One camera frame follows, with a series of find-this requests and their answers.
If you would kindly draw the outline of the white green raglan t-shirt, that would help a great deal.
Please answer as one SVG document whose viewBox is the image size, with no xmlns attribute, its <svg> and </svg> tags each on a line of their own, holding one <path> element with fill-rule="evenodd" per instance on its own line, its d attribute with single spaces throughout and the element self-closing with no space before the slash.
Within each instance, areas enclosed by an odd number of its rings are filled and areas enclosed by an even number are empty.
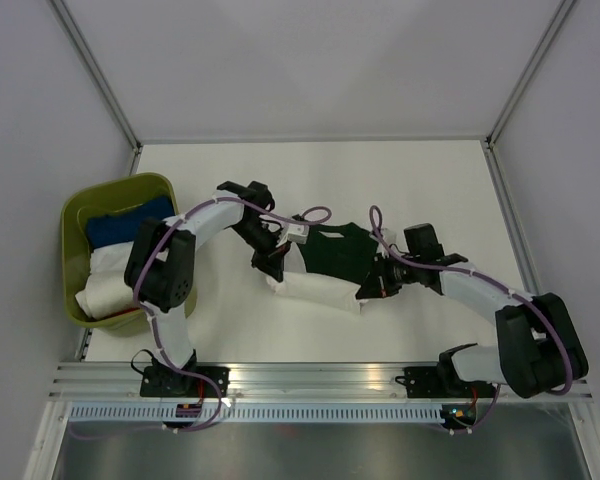
<svg viewBox="0 0 600 480">
<path fill-rule="evenodd" d="M 359 315 L 366 300 L 355 294 L 378 253 L 372 233 L 355 223 L 312 225 L 305 244 L 290 243 L 284 276 L 265 276 L 274 294 Z"/>
</svg>

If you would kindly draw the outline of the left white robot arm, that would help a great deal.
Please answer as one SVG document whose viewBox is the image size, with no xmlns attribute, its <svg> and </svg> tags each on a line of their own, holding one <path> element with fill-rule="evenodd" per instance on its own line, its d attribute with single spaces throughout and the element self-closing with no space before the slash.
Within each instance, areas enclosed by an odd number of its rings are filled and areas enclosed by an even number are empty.
<svg viewBox="0 0 600 480">
<path fill-rule="evenodd" d="M 164 220 L 143 221 L 133 242 L 124 281 L 144 310 L 157 347 L 157 360 L 167 366 L 163 383 L 186 396 L 198 384 L 190 364 L 195 357 L 189 338 L 185 301 L 194 284 L 197 250 L 215 235 L 231 229 L 253 249 L 251 265 L 275 280 L 283 278 L 290 244 L 269 230 L 262 216 L 274 206 L 264 184 L 220 184 L 214 197 L 192 211 Z"/>
</svg>

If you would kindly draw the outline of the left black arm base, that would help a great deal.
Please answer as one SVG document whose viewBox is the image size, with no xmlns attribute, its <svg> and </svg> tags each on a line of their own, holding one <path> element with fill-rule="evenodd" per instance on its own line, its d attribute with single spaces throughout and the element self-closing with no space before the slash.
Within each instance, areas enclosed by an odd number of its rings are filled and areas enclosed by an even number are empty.
<svg viewBox="0 0 600 480">
<path fill-rule="evenodd" d="M 227 395 L 230 369 L 218 366 L 198 366 L 196 374 L 212 380 L 222 397 Z M 205 380 L 174 372 L 158 363 L 148 366 L 142 374 L 140 396 L 143 398 L 217 398 L 217 392 Z"/>
</svg>

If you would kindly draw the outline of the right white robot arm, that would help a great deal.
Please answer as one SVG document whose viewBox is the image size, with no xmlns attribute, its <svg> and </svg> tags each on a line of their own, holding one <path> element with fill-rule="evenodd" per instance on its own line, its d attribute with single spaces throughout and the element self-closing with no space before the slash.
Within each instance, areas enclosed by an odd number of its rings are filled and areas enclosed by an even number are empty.
<svg viewBox="0 0 600 480">
<path fill-rule="evenodd" d="M 440 353 L 439 388 L 460 396 L 474 385 L 506 385 L 521 398 L 563 395 L 589 372 L 589 363 L 562 298 L 513 289 L 445 253 L 430 224 L 405 229 L 407 251 L 376 255 L 356 297 L 388 298 L 419 284 L 455 300 L 490 322 L 493 346 L 464 344 Z"/>
</svg>

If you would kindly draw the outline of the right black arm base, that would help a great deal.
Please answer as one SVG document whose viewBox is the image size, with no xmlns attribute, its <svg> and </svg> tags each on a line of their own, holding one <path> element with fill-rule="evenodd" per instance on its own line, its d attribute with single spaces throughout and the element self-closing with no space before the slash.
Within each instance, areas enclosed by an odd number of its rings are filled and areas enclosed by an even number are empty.
<svg viewBox="0 0 600 480">
<path fill-rule="evenodd" d="M 394 382 L 402 386 L 409 399 L 492 399 L 496 388 L 486 382 L 447 385 L 434 366 L 405 367 Z"/>
</svg>

